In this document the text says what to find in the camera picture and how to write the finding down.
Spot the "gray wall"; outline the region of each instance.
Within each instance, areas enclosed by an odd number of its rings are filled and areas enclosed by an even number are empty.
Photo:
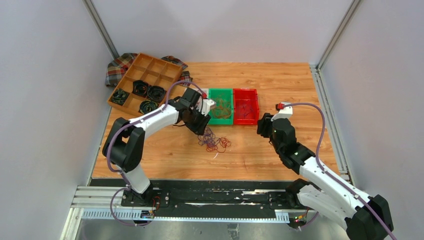
[[[322,71],[358,187],[423,239],[424,1],[365,0]]]
[[[3,0],[0,36],[0,239],[56,240],[99,147],[112,57],[81,0]]]
[[[352,0],[93,0],[120,54],[317,63]]]

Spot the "plaid fabric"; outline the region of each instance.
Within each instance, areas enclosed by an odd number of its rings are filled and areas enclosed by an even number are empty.
[[[106,86],[116,86],[136,59],[137,53],[124,53],[107,65]]]
[[[164,57],[162,57],[162,60],[165,60],[165,61],[167,61],[167,62],[171,62],[171,63],[173,63],[173,64],[176,64],[176,65],[178,65],[178,66],[181,66],[182,67],[182,70],[184,70],[184,69],[186,69],[187,67],[188,67],[188,65],[187,64],[185,64],[183,61],[181,61],[180,59],[178,59],[178,58],[175,58],[174,56],[164,56]]]
[[[189,71],[183,71],[181,73],[181,76],[179,77],[179,81],[190,81],[193,82],[193,78],[190,77],[190,72]],[[188,87],[190,86],[190,83],[180,83],[179,85],[184,86],[184,87]]]

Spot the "wooden tray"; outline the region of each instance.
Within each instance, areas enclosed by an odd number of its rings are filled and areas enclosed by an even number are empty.
[[[128,113],[136,117],[142,116],[143,114],[139,112],[140,104],[144,100],[147,100],[147,98],[133,93],[133,82],[143,80],[152,86],[160,86],[168,92],[170,86],[178,81],[182,72],[183,68],[181,66],[140,53],[113,90],[107,100],[107,103],[113,108],[124,113]],[[112,95],[118,89],[122,89],[129,93],[129,96],[123,105],[119,105],[111,101]]]

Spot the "black cable bundle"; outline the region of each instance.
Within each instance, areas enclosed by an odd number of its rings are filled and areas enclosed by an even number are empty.
[[[112,103],[118,104],[118,105],[124,105],[125,101],[127,100],[128,96],[130,94],[124,90],[122,90],[122,88],[119,88],[118,90],[116,90],[113,95],[112,98],[110,99],[110,101]]]
[[[147,91],[150,85],[142,80],[137,80],[132,83],[132,93],[141,97],[147,96]]]
[[[160,103],[164,99],[166,93],[167,91],[163,87],[150,86],[147,90],[147,97],[156,103]]]
[[[158,104],[154,101],[145,100],[140,104],[140,113],[147,114],[158,108]]]

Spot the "wooden tabletop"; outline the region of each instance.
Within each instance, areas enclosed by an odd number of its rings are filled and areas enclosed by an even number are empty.
[[[279,102],[308,102],[319,105],[313,78],[306,63],[235,63],[187,62],[188,71],[201,88],[257,89],[260,107],[264,113],[276,113]],[[176,86],[171,96],[181,96],[184,87]],[[104,141],[117,118],[134,116],[112,109]],[[295,106],[291,124],[297,141],[315,152],[321,133],[322,120],[318,111],[308,106]],[[144,142],[141,166],[151,179],[198,180],[284,180],[299,176],[283,166],[273,147],[256,134],[256,125],[210,125],[217,137],[226,137],[231,147],[224,153],[207,152],[197,136],[186,127],[168,126]],[[119,178],[109,171],[106,158],[97,156],[93,178]],[[339,173],[327,131],[320,148],[320,158]]]

